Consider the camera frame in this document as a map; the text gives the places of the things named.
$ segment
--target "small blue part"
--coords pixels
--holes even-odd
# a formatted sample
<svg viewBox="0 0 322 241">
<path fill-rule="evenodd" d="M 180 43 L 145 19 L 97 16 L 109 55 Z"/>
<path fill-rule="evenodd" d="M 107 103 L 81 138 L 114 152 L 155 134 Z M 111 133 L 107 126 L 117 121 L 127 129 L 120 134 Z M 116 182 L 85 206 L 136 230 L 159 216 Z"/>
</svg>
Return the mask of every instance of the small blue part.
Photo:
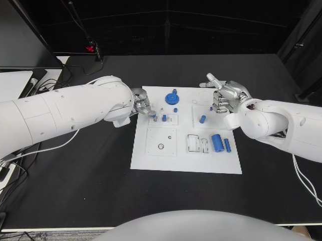
<svg viewBox="0 0 322 241">
<path fill-rule="evenodd" d="M 221 137 L 218 134 L 211 135 L 211 141 L 212 141 L 212 146 L 214 146 L 215 152 L 222 152 L 224 145 L 222 145 Z"/>
<path fill-rule="evenodd" d="M 201 124 L 204 123 L 204 120 L 205 120 L 205 116 L 202 115 L 202 116 L 201 116 L 201 119 L 199 119 L 199 123 L 201 123 Z"/>
<path fill-rule="evenodd" d="M 176 104 L 179 102 L 179 97 L 176 95 L 176 90 L 173 89 L 170 94 L 165 97 L 166 104 Z"/>
<path fill-rule="evenodd" d="M 231 152 L 228 139 L 224 139 L 224 146 L 225 146 L 225 151 L 227 151 L 227 152 Z"/>
</svg>

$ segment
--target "black wall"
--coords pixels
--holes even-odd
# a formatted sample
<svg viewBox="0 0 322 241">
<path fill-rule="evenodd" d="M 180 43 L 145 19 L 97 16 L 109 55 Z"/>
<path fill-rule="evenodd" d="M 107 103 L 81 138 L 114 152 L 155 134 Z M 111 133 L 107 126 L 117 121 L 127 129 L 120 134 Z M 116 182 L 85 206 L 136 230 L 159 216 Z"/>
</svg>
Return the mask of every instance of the black wall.
<svg viewBox="0 0 322 241">
<path fill-rule="evenodd" d="M 19 3 L 54 52 L 85 52 L 83 32 L 60 0 Z M 309 0 L 73 3 L 103 55 L 250 54 L 276 53 Z"/>
</svg>

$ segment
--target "floor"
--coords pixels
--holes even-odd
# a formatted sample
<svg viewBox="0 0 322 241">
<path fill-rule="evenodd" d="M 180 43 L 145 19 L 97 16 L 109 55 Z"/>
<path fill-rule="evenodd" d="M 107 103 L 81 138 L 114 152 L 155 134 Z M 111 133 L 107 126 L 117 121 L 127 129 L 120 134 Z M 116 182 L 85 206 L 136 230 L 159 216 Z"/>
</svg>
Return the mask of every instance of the floor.
<svg viewBox="0 0 322 241">
<path fill-rule="evenodd" d="M 28 240 L 70 240 L 70 241 L 88 241 L 93 240 L 104 230 L 93 231 L 51 231 L 51 232 L 29 232 L 28 235 L 32 238 L 28 238 L 25 233 L 15 232 L 0 235 L 0 240 L 6 239 L 8 241 L 28 241 Z"/>
</svg>

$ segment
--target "black table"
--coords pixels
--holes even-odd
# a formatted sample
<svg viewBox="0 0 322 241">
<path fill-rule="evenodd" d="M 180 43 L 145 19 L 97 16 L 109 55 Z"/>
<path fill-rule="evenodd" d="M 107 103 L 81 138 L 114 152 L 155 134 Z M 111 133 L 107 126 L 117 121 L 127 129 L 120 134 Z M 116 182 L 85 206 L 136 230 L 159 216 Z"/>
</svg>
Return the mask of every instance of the black table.
<svg viewBox="0 0 322 241">
<path fill-rule="evenodd" d="M 71 85 L 114 75 L 132 87 L 198 87 L 211 72 L 245 86 L 254 98 L 293 102 L 299 89 L 276 55 L 109 56 L 101 71 L 73 72 Z M 93 57 L 71 57 L 85 72 Z M 100 121 L 80 130 L 60 149 L 39 153 L 29 177 L 5 202 L 2 230 L 114 227 L 145 215 L 180 210 L 218 210 L 274 224 L 322 223 L 322 208 L 301 186 L 288 153 L 234 130 L 242 175 L 130 170 L 136 116 L 114 128 Z M 73 133 L 41 143 L 62 144 Z M 297 158 L 322 198 L 322 164 Z"/>
</svg>

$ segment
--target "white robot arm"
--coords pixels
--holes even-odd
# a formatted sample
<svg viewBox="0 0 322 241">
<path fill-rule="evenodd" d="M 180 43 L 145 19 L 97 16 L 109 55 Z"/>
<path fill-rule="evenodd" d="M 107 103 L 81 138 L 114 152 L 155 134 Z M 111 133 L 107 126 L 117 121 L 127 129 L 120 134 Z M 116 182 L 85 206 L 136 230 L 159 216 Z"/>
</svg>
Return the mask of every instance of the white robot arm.
<svg viewBox="0 0 322 241">
<path fill-rule="evenodd" d="M 129 116 L 155 115 L 143 89 L 129 89 L 104 76 L 84 84 L 0 103 L 0 159 L 15 150 L 68 133 L 101 119 L 120 127 Z"/>
<path fill-rule="evenodd" d="M 218 81 L 209 73 L 206 78 L 199 87 L 216 88 L 212 109 L 231 112 L 224 117 L 227 129 L 240 127 L 248 138 L 322 163 L 322 108 L 252 99 L 238 83 Z"/>
</svg>

